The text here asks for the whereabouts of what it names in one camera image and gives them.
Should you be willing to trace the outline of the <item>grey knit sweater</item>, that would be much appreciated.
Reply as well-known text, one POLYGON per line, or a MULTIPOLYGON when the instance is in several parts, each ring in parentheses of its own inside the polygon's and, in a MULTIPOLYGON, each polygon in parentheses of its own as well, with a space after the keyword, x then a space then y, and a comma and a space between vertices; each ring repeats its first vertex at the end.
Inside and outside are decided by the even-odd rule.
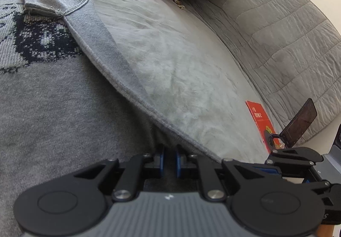
POLYGON ((181 145, 208 153, 152 102, 92 0, 1 0, 1 235, 16 198, 104 159, 181 145))

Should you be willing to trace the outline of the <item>black smartphone on stand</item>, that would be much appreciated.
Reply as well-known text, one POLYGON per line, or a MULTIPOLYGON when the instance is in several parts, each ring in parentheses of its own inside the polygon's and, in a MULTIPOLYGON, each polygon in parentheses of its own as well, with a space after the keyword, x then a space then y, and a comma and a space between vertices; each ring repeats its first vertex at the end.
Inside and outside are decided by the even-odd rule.
POLYGON ((314 102, 311 98, 308 98, 294 118, 279 134, 264 131, 266 146, 270 150, 275 149, 275 139, 280 139, 284 143, 285 148, 292 148, 316 117, 317 111, 314 102))

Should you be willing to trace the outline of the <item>red paper box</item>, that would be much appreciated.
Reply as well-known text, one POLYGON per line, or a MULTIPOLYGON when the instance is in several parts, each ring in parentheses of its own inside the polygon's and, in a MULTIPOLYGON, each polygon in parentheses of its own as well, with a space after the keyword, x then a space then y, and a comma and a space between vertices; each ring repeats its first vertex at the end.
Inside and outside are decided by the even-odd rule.
POLYGON ((272 141, 269 141, 269 136, 271 134, 276 134, 276 132, 263 106, 260 103, 248 100, 246 101, 246 105, 268 152, 273 149, 282 149, 282 143, 278 138, 274 138, 272 141))

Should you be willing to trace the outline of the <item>grey bed sheet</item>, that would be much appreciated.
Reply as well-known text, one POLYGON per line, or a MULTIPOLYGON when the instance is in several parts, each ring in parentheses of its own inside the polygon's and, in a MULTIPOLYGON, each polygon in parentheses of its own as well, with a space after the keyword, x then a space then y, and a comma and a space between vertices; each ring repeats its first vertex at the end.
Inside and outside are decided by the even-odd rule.
POLYGON ((246 106, 260 98, 217 35, 172 0, 93 0, 158 111, 217 157, 268 151, 246 106))

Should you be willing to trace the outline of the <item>grey quilted headboard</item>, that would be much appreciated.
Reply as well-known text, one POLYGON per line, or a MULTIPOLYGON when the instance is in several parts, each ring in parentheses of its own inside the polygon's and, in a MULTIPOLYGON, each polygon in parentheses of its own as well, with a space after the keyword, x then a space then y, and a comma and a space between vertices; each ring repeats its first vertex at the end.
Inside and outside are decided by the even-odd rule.
POLYGON ((230 50, 280 126, 307 99, 306 142, 340 114, 340 34, 310 0, 188 0, 230 50))

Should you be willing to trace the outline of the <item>small brown debris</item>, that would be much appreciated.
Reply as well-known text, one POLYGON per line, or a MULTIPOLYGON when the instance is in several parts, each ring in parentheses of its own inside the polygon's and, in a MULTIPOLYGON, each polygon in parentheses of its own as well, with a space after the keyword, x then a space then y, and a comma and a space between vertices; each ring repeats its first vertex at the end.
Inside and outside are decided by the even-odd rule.
POLYGON ((185 6, 179 0, 173 0, 173 2, 177 5, 178 8, 184 10, 185 6))

